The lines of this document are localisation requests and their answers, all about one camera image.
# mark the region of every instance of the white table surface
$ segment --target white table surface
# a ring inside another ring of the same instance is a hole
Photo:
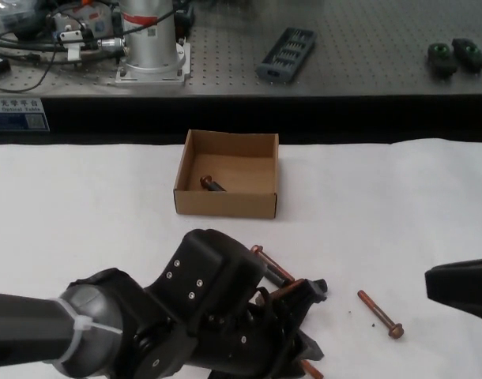
[[[0,146],[0,292],[55,297],[110,267],[146,286],[186,232],[215,228],[262,244],[296,277],[326,279],[329,298],[303,325],[326,379],[482,379],[482,320],[428,300],[424,282],[435,265],[482,258],[482,144],[281,146],[275,220],[176,215],[181,152]],[[403,338],[388,337],[359,289]],[[1,379],[61,377],[43,363],[0,369]]]

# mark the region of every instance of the white cable tie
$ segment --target white cable tie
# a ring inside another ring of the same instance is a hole
[[[70,345],[67,348],[66,352],[62,355],[62,357],[60,357],[59,359],[56,359],[55,362],[63,363],[69,360],[76,352],[77,348],[80,346],[81,338],[83,337],[83,332],[90,330],[91,328],[98,328],[98,329],[103,329],[108,332],[113,332],[116,334],[123,334],[123,331],[118,328],[93,322],[93,319],[90,316],[77,314],[74,308],[63,298],[51,298],[50,300],[60,304],[63,307],[63,309],[66,310],[66,312],[71,316],[71,318],[74,319],[73,339],[70,341]]]

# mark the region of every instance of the open cardboard box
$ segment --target open cardboard box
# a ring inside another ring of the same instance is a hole
[[[277,209],[278,135],[189,130],[176,178],[181,215],[273,219]],[[211,175],[226,192],[203,189]]]

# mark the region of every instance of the metal base plate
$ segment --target metal base plate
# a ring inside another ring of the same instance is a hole
[[[178,53],[184,55],[183,66],[179,69],[166,73],[142,73],[125,65],[123,62],[116,73],[117,85],[183,85],[185,79],[190,76],[190,44],[185,43],[182,47],[176,45]]]
[[[196,0],[190,78],[182,86],[117,86],[114,61],[56,66],[27,96],[395,96],[482,94],[482,72],[434,78],[431,43],[470,38],[482,50],[482,0]],[[255,69],[289,26],[318,33],[288,84]],[[0,86],[34,85],[44,70],[12,62]]]

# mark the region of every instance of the label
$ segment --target label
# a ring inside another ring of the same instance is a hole
[[[0,99],[0,131],[49,132],[41,99]]]
[[[123,14],[123,30],[129,32],[132,29],[140,28],[147,24],[156,22],[156,17],[140,17],[140,16],[130,16],[128,14]],[[152,38],[157,38],[156,25],[150,26],[149,28],[134,32],[138,36],[147,36]]]

